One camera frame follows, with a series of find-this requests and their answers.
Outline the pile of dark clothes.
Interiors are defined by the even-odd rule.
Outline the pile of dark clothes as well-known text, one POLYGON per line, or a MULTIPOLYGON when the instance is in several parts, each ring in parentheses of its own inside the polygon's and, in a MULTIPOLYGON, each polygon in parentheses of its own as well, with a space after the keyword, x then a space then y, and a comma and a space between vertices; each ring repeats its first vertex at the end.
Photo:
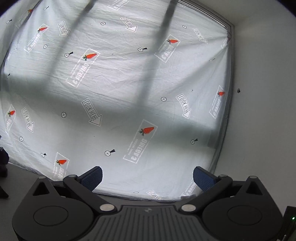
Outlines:
MULTIPOLYGON (((8 176, 7 164, 9 163, 9 155, 3 147, 0 151, 0 178, 6 178, 8 176)), ((0 198, 8 199, 9 195, 0 187, 0 198)))

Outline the black device with green light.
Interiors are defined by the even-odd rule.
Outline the black device with green light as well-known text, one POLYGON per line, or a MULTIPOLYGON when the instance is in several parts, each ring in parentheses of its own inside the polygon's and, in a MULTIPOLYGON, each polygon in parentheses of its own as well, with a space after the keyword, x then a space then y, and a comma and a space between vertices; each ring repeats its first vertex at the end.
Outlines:
POLYGON ((295 207, 287 206, 283 215, 281 240, 295 240, 295 207))

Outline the white carrot-print curtain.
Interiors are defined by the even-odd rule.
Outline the white carrot-print curtain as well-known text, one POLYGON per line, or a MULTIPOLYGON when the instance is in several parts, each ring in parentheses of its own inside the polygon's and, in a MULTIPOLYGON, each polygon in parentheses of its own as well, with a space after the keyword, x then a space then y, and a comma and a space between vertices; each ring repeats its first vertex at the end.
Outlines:
POLYGON ((196 1, 17 1, 1 10, 1 147, 97 193, 179 200, 225 133, 232 26, 196 1))

